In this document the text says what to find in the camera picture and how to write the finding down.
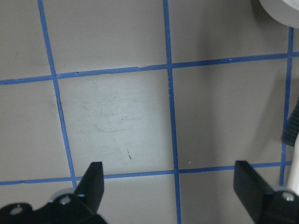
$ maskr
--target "white object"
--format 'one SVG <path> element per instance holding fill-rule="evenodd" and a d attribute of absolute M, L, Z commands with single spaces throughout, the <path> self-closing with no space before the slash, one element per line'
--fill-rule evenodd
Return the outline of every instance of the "white object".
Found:
<path fill-rule="evenodd" d="M 278 22 L 299 28 L 299 0 L 260 0 L 267 13 Z"/>
<path fill-rule="evenodd" d="M 294 146 L 294 156 L 286 186 L 299 195 L 299 137 L 297 136 Z"/>

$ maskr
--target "gray floor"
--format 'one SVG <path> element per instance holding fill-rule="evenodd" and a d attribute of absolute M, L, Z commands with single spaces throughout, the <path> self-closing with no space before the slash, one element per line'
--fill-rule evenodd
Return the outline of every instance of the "gray floor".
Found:
<path fill-rule="evenodd" d="M 252 223 L 233 191 L 235 160 L 262 164 L 256 170 L 279 185 L 287 68 L 289 113 L 299 96 L 299 30 L 288 64 L 289 28 L 257 0 L 10 0 L 0 30 L 0 207 L 39 208 L 92 161 L 103 161 L 99 213 L 111 224 Z"/>

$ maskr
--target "screw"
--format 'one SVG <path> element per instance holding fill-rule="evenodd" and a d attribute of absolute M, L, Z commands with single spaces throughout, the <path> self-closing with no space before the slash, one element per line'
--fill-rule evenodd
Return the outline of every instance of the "screw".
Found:
<path fill-rule="evenodd" d="M 15 215 L 20 214 L 22 211 L 23 211 L 23 208 L 20 205 L 17 205 L 17 207 L 13 208 L 9 214 L 11 216 L 15 216 Z"/>
<path fill-rule="evenodd" d="M 282 193 L 282 197 L 288 202 L 293 202 L 295 200 L 294 195 L 289 192 Z"/>
<path fill-rule="evenodd" d="M 60 199 L 59 203 L 62 204 L 62 205 L 66 205 L 68 203 L 70 203 L 71 199 L 69 198 L 69 196 L 65 196 L 63 198 Z"/>

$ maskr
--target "gray tile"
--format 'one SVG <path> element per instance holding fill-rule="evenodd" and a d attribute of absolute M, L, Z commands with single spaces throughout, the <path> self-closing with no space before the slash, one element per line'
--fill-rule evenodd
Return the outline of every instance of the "gray tile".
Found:
<path fill-rule="evenodd" d="M 270 185 L 278 185 L 279 167 L 256 171 Z M 182 223 L 253 223 L 234 192 L 233 176 L 233 170 L 181 174 Z"/>
<path fill-rule="evenodd" d="M 297 100 L 299 99 L 299 58 L 293 58 L 292 62 L 292 81 L 290 89 L 289 117 L 295 109 Z M 286 161 L 292 161 L 294 147 L 287 146 Z"/>
<path fill-rule="evenodd" d="M 288 27 L 258 0 L 169 0 L 173 62 L 287 52 Z"/>
<path fill-rule="evenodd" d="M 176 224 L 174 177 L 106 179 L 98 212 L 108 223 Z"/>
<path fill-rule="evenodd" d="M 44 7 L 58 73 L 166 63 L 161 0 L 46 0 Z"/>
<path fill-rule="evenodd" d="M 299 51 L 299 29 L 294 29 L 293 51 Z"/>
<path fill-rule="evenodd" d="M 11 203 L 29 203 L 34 210 L 44 206 L 57 191 L 71 188 L 71 182 L 33 183 L 0 186 L 0 208 Z"/>
<path fill-rule="evenodd" d="M 173 169 L 165 70 L 59 80 L 76 175 Z"/>
<path fill-rule="evenodd" d="M 0 105 L 0 181 L 70 176 L 53 83 L 3 85 Z"/>
<path fill-rule="evenodd" d="M 0 80 L 50 75 L 37 1 L 2 1 L 0 21 Z"/>
<path fill-rule="evenodd" d="M 175 69 L 180 168 L 278 162 L 286 60 Z"/>

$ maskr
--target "blue grid line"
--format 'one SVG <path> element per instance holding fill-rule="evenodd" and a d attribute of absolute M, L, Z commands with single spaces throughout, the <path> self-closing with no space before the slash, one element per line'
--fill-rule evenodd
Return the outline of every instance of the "blue grid line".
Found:
<path fill-rule="evenodd" d="M 288 122 L 289 114 L 289 104 L 290 104 L 290 89 L 291 89 L 291 79 L 292 79 L 292 52 L 293 52 L 293 33 L 294 29 L 289 28 L 288 37 L 288 57 L 287 57 L 287 67 L 286 67 L 286 77 L 285 77 L 285 111 L 284 111 L 284 126 L 286 127 Z M 285 182 L 285 156 L 286 156 L 286 144 L 282 143 L 281 146 L 281 166 L 280 166 L 280 176 L 279 185 L 283 186 Z"/>
<path fill-rule="evenodd" d="M 96 76 L 101 74 L 119 74 L 125 72 L 138 72 L 138 71 L 153 71 L 167 69 L 167 64 L 150 65 L 147 67 L 126 67 L 126 68 L 115 68 L 115 69 L 102 69 L 92 71 L 77 71 L 57 74 L 57 78 L 70 78 L 70 77 L 83 77 L 83 76 Z"/>
<path fill-rule="evenodd" d="M 53 60 L 53 55 L 52 55 L 52 50 L 51 50 L 51 45 L 50 45 L 50 40 L 49 40 L 49 35 L 48 35 L 47 22 L 46 22 L 45 12 L 44 12 L 44 8 L 43 8 L 43 0 L 37 0 L 37 4 L 38 4 L 39 11 L 40 11 L 41 25 L 42 25 L 42 30 L 43 30 L 43 38 L 44 38 L 44 42 L 45 42 L 50 71 L 51 71 L 53 85 L 54 85 L 54 89 L 55 89 L 55 95 L 56 95 L 59 118 L 60 118 L 60 123 L 61 123 L 62 136 L 64 139 L 66 157 L 67 157 L 67 161 L 68 161 L 68 165 L 69 165 L 71 181 L 72 181 L 73 187 L 75 188 L 77 186 L 76 176 L 75 176 L 74 166 L 72 163 L 71 150 L 70 150 L 70 145 L 69 145 L 65 122 L 64 122 L 64 114 L 63 114 L 63 110 L 62 110 L 62 106 L 61 106 L 59 85 L 58 85 L 58 80 L 56 77 L 56 71 L 55 71 L 55 67 L 54 67 L 54 60 Z"/>
<path fill-rule="evenodd" d="M 52 76 L 37 76 L 37 77 L 28 77 L 28 78 L 19 78 L 19 79 L 0 80 L 0 85 L 34 83 L 34 82 L 48 81 L 48 80 L 52 80 Z"/>
<path fill-rule="evenodd" d="M 286 166 L 290 166 L 292 162 L 285 162 Z M 269 162 L 269 163 L 255 163 L 251 164 L 253 168 L 266 168 L 266 167 L 280 167 L 280 162 Z M 148 171 L 148 172 L 137 172 L 137 173 L 125 173 L 125 174 L 109 174 L 104 175 L 104 179 L 118 179 L 128 177 L 141 177 L 141 176 L 156 176 L 156 175 L 173 175 L 175 173 L 190 174 L 190 173 L 203 173 L 212 171 L 222 170 L 233 170 L 234 166 L 221 166 L 221 167 L 205 167 L 205 168 L 194 168 L 194 169 L 179 169 L 176 170 L 160 170 L 160 171 Z M 81 176 L 75 177 L 76 181 L 80 181 Z M 32 179 L 32 180 L 17 180 L 17 181 L 1 181 L 1 185 L 16 185 L 16 184 L 32 184 L 32 183 L 49 183 L 49 182 L 68 182 L 72 181 L 71 177 L 59 177 L 59 178 L 44 178 L 44 179 Z"/>
<path fill-rule="evenodd" d="M 215 64 L 229 64 L 229 63 L 239 63 L 239 62 L 252 62 L 252 61 L 283 59 L 283 58 L 287 58 L 287 57 L 288 57 L 288 54 L 231 57 L 231 58 L 222 58 L 222 59 L 214 59 L 214 60 L 174 63 L 174 64 L 172 64 L 172 67 L 176 69 L 176 68 L 198 67 L 198 66 L 215 65 Z"/>
<path fill-rule="evenodd" d="M 120 74 L 126 72 L 164 70 L 170 68 L 177 69 L 177 68 L 199 67 L 199 66 L 216 65 L 216 64 L 284 59 L 284 58 L 288 58 L 288 56 L 290 55 L 289 54 L 255 55 L 255 56 L 242 56 L 242 57 L 221 58 L 221 59 L 214 59 L 214 60 L 195 61 L 195 62 L 156 64 L 156 65 L 149 65 L 147 67 L 141 67 L 141 68 L 125 67 L 125 68 L 113 68 L 113 69 L 102 69 L 102 70 L 92 70 L 92 71 L 74 71 L 74 72 L 56 74 L 56 77 L 57 79 L 62 79 L 62 78 L 71 78 L 71 77 L 96 76 L 101 74 Z M 292 57 L 299 57 L 299 52 L 292 52 Z M 47 81 L 51 79 L 52 79 L 52 75 L 27 77 L 27 78 L 20 78 L 20 79 L 4 79 L 4 80 L 0 80 L 0 85 L 32 83 L 32 82 Z"/>
<path fill-rule="evenodd" d="M 169 106 L 170 106 L 170 119 L 171 119 L 171 137 L 172 137 L 174 184 L 175 184 L 176 208 L 177 208 L 177 223 L 181 224 L 182 223 L 181 199 L 180 199 L 180 189 L 179 189 L 178 148 L 177 148 L 177 131 L 176 131 L 176 118 L 175 118 L 174 93 L 173 93 L 171 33 L 170 33 L 168 0 L 163 0 L 163 12 L 164 12 L 166 58 L 167 58 L 167 65 L 169 66 L 169 68 L 167 69 L 167 74 L 168 74 L 168 87 L 169 87 Z"/>
<path fill-rule="evenodd" d="M 1 181 L 1 185 L 16 185 L 16 184 L 31 184 L 31 183 L 50 183 L 50 182 L 66 182 L 71 181 L 71 177 L 61 177 L 61 178 L 44 178 L 35 180 L 20 180 L 20 181 Z"/>

